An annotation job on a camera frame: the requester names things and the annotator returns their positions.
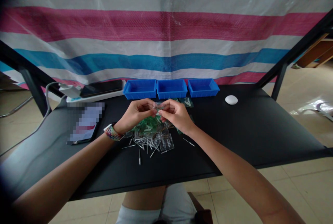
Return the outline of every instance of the striped tarp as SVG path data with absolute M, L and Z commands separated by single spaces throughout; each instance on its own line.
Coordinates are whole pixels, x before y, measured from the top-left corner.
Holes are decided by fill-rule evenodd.
M 0 39 L 56 81 L 255 83 L 333 0 L 9 0 Z M 22 76 L 0 70 L 25 86 Z

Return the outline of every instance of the chair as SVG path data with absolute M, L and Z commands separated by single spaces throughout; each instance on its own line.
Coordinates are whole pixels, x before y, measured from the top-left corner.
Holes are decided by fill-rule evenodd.
M 195 223 L 213 224 L 212 212 L 209 209 L 204 209 L 191 192 L 188 192 L 188 195 L 190 196 L 193 205 L 197 210 L 195 214 Z

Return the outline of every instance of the white mouse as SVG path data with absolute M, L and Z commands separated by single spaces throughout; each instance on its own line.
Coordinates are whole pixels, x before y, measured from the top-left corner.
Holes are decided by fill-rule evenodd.
M 235 105 L 238 102 L 238 99 L 235 96 L 227 96 L 225 101 L 230 105 Z

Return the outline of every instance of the blue storage box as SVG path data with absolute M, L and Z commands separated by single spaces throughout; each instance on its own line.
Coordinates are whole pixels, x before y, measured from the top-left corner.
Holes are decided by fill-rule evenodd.
M 213 79 L 193 79 L 188 80 L 188 88 L 191 97 L 216 96 L 220 91 Z
M 158 80 L 157 94 L 159 99 L 186 97 L 187 86 L 183 79 Z
M 128 100 L 156 98 L 156 80 L 128 80 L 123 94 Z

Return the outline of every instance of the white shorts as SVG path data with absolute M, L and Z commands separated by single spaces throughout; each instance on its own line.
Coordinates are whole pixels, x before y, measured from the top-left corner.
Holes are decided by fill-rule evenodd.
M 166 188 L 165 198 L 160 210 L 133 210 L 120 207 L 116 224 L 152 224 L 162 219 L 167 223 L 194 223 L 195 207 L 182 183 Z

